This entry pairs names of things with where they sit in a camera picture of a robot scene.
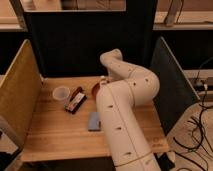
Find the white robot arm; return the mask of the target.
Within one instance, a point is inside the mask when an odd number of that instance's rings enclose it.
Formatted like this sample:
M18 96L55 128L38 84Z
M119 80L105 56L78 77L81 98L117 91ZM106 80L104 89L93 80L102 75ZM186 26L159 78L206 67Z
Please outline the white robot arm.
M101 82L96 106L116 171L161 171L133 113L133 107L157 95L158 77L149 69L124 62L119 49L103 53L100 61L113 81Z

